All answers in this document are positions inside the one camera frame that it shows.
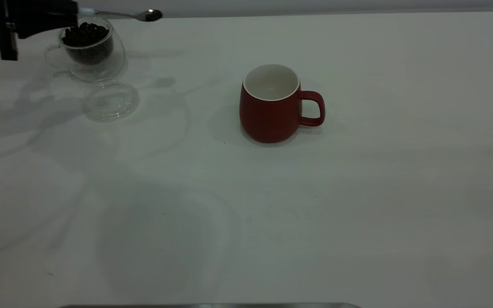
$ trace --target white table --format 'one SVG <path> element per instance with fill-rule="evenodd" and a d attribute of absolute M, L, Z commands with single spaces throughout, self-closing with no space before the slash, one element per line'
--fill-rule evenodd
<path fill-rule="evenodd" d="M 0 307 L 493 306 L 493 12 L 113 24 L 141 98 L 118 123 L 44 63 L 54 32 L 0 61 Z M 241 131 L 268 62 L 321 127 Z"/>

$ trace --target glass jar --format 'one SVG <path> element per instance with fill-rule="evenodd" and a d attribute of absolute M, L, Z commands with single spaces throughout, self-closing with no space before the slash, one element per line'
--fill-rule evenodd
<path fill-rule="evenodd" d="M 78 19 L 78 25 L 95 24 L 108 29 L 107 35 L 100 41 L 82 47 L 68 46 L 63 42 L 66 29 L 57 35 L 58 44 L 45 50 L 45 60 L 57 68 L 65 68 L 84 81 L 93 82 L 112 78 L 119 74 L 125 63 L 125 48 L 119 35 L 109 21 L 89 16 Z"/>

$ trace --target red mug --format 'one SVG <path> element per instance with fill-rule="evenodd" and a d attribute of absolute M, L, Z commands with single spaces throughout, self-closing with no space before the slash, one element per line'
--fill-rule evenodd
<path fill-rule="evenodd" d="M 302 117 L 302 100 L 315 101 L 321 116 Z M 323 96 L 302 91 L 296 73 L 284 65 L 258 66 L 243 79 L 239 117 L 243 128 L 259 142 L 281 142 L 300 125 L 323 124 L 324 116 Z"/>

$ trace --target spoon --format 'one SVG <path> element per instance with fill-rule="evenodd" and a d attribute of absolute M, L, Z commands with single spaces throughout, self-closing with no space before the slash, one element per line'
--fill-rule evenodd
<path fill-rule="evenodd" d="M 161 19 L 163 17 L 163 12 L 161 12 L 160 10 L 154 10 L 154 9 L 149 9 L 147 11 L 139 12 L 137 14 L 125 14 L 122 12 L 106 12 L 106 11 L 99 11 L 99 10 L 90 9 L 90 8 L 80 8 L 79 13 L 84 14 L 84 15 L 97 14 L 97 15 L 123 16 L 123 17 L 134 18 L 134 19 L 137 19 L 139 21 L 156 21 L 156 20 Z"/>

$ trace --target coffee bean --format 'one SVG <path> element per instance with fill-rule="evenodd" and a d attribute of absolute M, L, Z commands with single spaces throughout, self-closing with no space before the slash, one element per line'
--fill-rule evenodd
<path fill-rule="evenodd" d="M 110 30 L 104 26 L 82 23 L 79 27 L 66 29 L 62 42 L 70 47 L 85 47 L 103 40 L 108 33 L 110 33 Z M 66 51 L 76 62 L 94 65 L 103 62 L 110 56 L 113 51 L 113 41 L 109 38 L 92 47 L 82 49 L 66 48 Z"/>

